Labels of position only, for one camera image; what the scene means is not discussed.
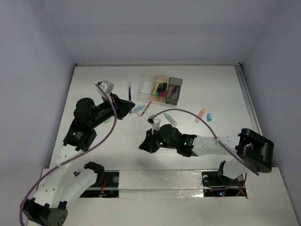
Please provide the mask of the green glue tube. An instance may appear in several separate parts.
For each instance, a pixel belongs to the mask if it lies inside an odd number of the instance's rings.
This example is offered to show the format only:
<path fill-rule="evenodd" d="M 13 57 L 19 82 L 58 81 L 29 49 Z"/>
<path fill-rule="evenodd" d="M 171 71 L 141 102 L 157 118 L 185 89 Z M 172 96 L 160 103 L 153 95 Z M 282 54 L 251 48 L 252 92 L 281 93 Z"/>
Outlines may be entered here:
<path fill-rule="evenodd" d="M 164 117 L 168 120 L 168 122 L 169 122 L 172 126 L 174 126 L 174 127 L 177 127 L 177 126 L 178 126 L 177 121 L 176 121 L 171 115 L 169 115 L 169 114 L 167 114 L 167 113 L 164 113 Z"/>

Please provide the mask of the purple highlighter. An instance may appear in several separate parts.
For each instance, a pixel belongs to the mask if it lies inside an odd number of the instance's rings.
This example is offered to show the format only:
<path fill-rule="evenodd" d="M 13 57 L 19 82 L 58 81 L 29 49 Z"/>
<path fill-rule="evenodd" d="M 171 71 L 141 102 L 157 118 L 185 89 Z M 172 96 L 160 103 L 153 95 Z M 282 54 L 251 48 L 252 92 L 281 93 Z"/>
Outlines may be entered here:
<path fill-rule="evenodd" d="M 160 88 L 159 97 L 161 97 L 161 95 L 162 95 L 162 88 L 163 88 L 163 84 L 161 83 L 161 88 Z"/>

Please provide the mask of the pink highlighter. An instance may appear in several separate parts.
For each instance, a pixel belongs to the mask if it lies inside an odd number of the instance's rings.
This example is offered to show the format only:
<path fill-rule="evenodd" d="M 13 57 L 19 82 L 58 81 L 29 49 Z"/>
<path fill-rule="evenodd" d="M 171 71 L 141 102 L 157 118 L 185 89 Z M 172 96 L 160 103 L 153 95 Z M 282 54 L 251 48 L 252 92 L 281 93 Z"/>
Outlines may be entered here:
<path fill-rule="evenodd" d="M 167 88 L 167 83 L 163 83 L 163 88 L 162 88 L 162 97 L 165 97 L 165 94 L 166 94 L 166 88 Z"/>

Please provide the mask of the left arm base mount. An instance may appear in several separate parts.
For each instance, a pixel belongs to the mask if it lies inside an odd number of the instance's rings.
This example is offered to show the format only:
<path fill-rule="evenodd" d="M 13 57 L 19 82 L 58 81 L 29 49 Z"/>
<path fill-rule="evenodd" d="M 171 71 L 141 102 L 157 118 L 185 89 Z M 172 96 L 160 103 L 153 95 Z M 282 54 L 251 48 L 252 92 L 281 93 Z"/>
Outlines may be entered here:
<path fill-rule="evenodd" d="M 89 187 L 81 198 L 119 198 L 119 171 L 105 171 L 103 183 Z"/>

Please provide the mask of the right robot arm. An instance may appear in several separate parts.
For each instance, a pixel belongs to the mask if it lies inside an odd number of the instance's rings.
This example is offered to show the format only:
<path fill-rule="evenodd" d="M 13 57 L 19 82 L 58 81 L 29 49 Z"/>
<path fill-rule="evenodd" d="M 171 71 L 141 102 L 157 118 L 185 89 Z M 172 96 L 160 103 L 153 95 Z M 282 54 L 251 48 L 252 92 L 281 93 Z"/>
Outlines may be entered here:
<path fill-rule="evenodd" d="M 181 133 L 170 124 L 158 129 L 149 129 L 140 150 L 155 153 L 160 148 L 174 149 L 183 157 L 217 157 L 217 181 L 226 185 L 239 175 L 270 173 L 274 143 L 251 129 L 241 129 L 238 135 L 204 137 Z"/>

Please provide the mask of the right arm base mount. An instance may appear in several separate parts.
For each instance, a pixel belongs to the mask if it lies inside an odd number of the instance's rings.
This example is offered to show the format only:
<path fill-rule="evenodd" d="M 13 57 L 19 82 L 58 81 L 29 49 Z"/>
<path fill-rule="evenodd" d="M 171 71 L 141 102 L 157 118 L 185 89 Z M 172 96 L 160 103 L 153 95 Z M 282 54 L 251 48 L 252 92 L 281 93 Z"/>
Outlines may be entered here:
<path fill-rule="evenodd" d="M 203 171 L 202 185 L 204 197 L 247 197 L 246 178 L 239 175 L 235 179 L 223 174 L 226 161 L 222 161 L 218 170 Z"/>

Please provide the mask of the dark purple pen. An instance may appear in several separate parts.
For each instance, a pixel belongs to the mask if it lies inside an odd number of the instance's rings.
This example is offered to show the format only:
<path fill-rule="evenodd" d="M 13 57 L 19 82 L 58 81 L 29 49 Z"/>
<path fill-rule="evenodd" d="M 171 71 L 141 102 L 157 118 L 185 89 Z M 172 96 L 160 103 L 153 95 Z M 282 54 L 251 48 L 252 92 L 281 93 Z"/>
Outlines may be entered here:
<path fill-rule="evenodd" d="M 132 102 L 132 95 L 131 95 L 131 81 L 128 81 L 128 100 Z"/>

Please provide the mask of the red patterned pen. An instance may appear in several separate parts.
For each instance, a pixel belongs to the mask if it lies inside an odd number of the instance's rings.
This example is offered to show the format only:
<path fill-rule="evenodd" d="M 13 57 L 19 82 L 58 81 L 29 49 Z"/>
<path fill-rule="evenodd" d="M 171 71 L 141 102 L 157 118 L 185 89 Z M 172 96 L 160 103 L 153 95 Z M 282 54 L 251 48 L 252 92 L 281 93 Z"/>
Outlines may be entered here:
<path fill-rule="evenodd" d="M 144 110 L 142 111 L 142 113 L 140 114 L 141 117 L 143 117 L 143 115 L 145 114 L 145 112 L 147 111 L 147 109 L 149 108 L 149 106 L 151 105 L 152 101 L 150 101 L 146 107 L 144 108 Z"/>

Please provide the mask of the red gel pen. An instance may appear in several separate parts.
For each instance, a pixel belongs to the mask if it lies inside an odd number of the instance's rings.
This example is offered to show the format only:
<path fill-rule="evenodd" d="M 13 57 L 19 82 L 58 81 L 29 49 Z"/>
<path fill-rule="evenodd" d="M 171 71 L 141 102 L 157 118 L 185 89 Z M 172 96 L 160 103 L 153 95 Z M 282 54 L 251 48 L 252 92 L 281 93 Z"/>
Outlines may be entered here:
<path fill-rule="evenodd" d="M 169 95 L 168 95 L 168 98 L 169 98 L 169 99 L 171 99 L 172 96 L 177 92 L 178 87 L 179 87 L 178 85 L 175 85 L 175 86 L 171 89 L 171 91 L 170 91 L 170 93 L 169 93 Z"/>

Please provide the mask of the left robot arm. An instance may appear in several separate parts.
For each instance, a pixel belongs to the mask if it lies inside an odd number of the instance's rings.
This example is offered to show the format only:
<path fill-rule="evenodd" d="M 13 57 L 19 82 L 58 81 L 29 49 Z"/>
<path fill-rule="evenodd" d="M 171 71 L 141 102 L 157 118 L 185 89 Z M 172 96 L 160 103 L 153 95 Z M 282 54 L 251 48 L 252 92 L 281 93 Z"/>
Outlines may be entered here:
<path fill-rule="evenodd" d="M 104 166 L 88 162 L 81 166 L 74 157 L 86 153 L 96 138 L 95 128 L 110 117 L 123 119 L 135 106 L 133 102 L 110 94 L 96 106 L 88 97 L 80 99 L 63 147 L 57 159 L 57 169 L 40 182 L 32 198 L 21 206 L 22 214 L 40 226 L 61 226 L 66 221 L 69 207 L 90 186 L 105 182 Z"/>

